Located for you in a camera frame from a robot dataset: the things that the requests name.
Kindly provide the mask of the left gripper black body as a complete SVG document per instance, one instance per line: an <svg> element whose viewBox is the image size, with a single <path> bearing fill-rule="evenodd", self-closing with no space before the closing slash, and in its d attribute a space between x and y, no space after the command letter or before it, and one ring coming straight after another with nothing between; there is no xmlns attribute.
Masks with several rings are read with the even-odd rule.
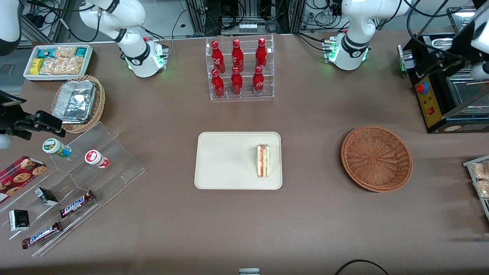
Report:
<svg viewBox="0 0 489 275"><path fill-rule="evenodd" d="M479 38L483 33L483 20L474 18L453 39L450 53L459 55L462 63L471 65L483 62L483 54L478 49Z"/></svg>

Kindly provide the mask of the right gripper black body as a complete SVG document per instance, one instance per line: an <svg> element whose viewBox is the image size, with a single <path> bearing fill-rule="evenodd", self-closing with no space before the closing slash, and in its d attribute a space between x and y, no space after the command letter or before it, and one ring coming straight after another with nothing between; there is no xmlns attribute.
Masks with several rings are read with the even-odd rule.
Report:
<svg viewBox="0 0 489 275"><path fill-rule="evenodd" d="M10 95L4 91L0 91L0 133L17 136L21 139L29 141L32 133L26 130L16 130L14 125L21 120L24 120L28 113L23 111L21 104L25 103L26 99L21 99L17 96Z"/></svg>

